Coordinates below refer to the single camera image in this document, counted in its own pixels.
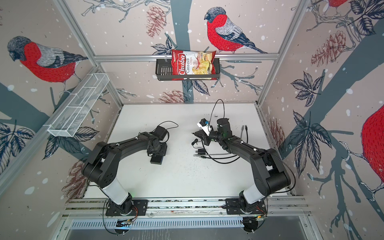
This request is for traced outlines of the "black power adapter with cord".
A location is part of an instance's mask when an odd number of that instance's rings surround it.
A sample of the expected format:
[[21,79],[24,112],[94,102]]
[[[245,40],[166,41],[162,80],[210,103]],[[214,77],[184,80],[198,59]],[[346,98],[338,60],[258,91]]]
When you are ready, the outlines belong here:
[[200,157],[200,156],[205,156],[207,154],[207,151],[205,149],[205,146],[202,141],[199,141],[198,139],[195,139],[191,143],[192,147],[196,150],[194,157]]

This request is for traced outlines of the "black network switch box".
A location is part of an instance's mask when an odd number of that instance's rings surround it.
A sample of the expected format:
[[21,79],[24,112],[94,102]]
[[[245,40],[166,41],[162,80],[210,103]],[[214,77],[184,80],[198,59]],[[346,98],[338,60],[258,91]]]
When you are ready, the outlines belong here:
[[158,152],[152,152],[150,154],[150,156],[151,156],[150,163],[155,164],[155,165],[161,165],[165,155],[166,155],[166,150],[165,151],[160,150]]

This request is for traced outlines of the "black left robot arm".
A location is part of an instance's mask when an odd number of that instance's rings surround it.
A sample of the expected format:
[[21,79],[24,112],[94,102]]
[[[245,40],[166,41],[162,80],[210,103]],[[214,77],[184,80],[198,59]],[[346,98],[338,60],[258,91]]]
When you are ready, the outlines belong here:
[[152,132],[143,132],[136,137],[118,143],[99,142],[82,168],[82,175],[94,182],[112,204],[127,214],[133,208],[132,195],[117,179],[120,161],[140,151],[146,151],[151,164],[162,164],[167,151],[169,131],[157,126]]

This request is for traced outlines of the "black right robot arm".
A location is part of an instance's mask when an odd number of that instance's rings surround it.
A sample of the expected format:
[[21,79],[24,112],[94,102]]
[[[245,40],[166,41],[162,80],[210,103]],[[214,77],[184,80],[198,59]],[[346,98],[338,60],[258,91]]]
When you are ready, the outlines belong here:
[[254,147],[233,135],[228,118],[217,120],[217,130],[206,119],[201,119],[197,125],[200,130],[194,135],[202,140],[204,147],[216,142],[223,150],[250,163],[254,183],[239,194],[239,203],[245,213],[253,211],[270,194],[290,186],[291,178],[277,151]]

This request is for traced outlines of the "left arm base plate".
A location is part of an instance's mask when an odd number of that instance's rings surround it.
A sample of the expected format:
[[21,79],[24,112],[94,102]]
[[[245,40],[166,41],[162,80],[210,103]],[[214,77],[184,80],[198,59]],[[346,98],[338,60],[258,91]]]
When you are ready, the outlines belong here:
[[120,216],[145,216],[148,200],[127,200],[122,205],[115,204],[112,200],[108,200],[105,215],[108,217]]

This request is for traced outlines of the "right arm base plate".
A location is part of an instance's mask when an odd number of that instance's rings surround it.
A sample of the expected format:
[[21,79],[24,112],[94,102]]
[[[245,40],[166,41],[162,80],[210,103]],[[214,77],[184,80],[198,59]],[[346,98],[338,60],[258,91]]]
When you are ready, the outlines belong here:
[[243,198],[225,199],[224,209],[228,215],[265,215],[268,212],[264,201],[249,204]]

